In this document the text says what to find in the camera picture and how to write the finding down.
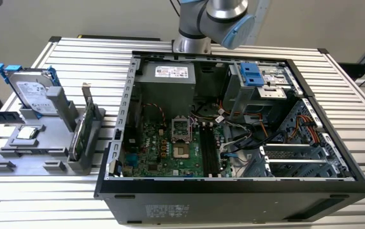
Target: green circuit board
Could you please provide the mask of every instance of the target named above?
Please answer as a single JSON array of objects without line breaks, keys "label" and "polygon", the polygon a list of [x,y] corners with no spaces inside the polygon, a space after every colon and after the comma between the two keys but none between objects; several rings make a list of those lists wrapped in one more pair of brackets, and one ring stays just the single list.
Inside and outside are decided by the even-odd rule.
[{"label": "green circuit board", "polygon": [[[170,127],[164,130],[162,135],[160,129],[162,129],[161,123],[144,123],[141,147],[136,149],[138,150],[137,163],[134,163],[133,171],[129,166],[128,173],[134,177],[204,177],[200,126],[193,125],[189,144],[173,143]],[[216,142],[224,141],[222,127],[216,126],[213,130]],[[221,172],[221,176],[232,176],[230,167]]]}]

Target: motherboard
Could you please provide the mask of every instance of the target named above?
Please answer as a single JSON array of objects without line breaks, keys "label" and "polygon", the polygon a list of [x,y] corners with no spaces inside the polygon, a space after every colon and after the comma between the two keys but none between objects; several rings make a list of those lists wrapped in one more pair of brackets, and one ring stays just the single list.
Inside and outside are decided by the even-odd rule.
[{"label": "motherboard", "polygon": [[[217,168],[218,176],[232,177],[230,167],[220,171],[218,146],[225,142],[222,126],[216,125],[208,129],[212,131],[204,136],[198,123],[189,125],[189,131],[181,120],[169,123],[146,121],[142,126],[142,137],[140,147],[133,148],[126,154],[126,166],[124,175],[126,177],[204,177],[209,168],[210,158],[204,157],[204,142],[214,144],[212,151],[213,167]],[[176,135],[188,135],[190,141],[174,140]]]}]

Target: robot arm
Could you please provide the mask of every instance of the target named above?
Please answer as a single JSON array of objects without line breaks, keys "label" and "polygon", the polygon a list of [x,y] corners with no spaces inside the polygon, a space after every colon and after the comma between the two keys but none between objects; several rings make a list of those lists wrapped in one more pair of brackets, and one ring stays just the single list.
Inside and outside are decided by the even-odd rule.
[{"label": "robot arm", "polygon": [[236,49],[248,39],[255,16],[248,0],[181,0],[174,52],[210,54],[210,41]]}]

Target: white wall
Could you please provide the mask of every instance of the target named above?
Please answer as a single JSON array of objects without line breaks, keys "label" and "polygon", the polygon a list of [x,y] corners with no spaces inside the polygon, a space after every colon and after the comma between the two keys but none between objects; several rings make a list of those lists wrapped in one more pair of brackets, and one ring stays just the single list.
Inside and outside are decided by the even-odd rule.
[{"label": "white wall", "polygon": [[[177,31],[169,0],[5,0],[0,62],[30,66],[51,36],[169,41]],[[365,0],[272,0],[257,45],[324,47],[337,60],[357,61],[365,51]]]},{"label": "white wall", "polygon": [[158,37],[178,33],[169,0],[5,0],[0,62],[31,66],[51,36]]},{"label": "white wall", "polygon": [[365,52],[365,0],[272,0],[257,45],[327,48],[337,61],[356,62]]}]

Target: power supply label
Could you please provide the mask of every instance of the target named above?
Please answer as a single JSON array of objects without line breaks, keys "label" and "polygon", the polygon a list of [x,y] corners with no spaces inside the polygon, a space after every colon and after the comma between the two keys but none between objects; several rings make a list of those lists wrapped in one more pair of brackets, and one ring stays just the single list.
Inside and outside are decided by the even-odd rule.
[{"label": "power supply label", "polygon": [[176,204],[176,205],[157,205],[148,204],[146,211],[148,217],[150,218],[184,218],[189,214],[190,205],[189,204]]},{"label": "power supply label", "polygon": [[43,115],[57,114],[54,103],[47,99],[47,90],[41,83],[17,82],[17,86],[34,111]]},{"label": "power supply label", "polygon": [[173,67],[173,66],[157,66],[156,77],[170,77],[170,78],[188,78],[189,68],[188,67]]}]

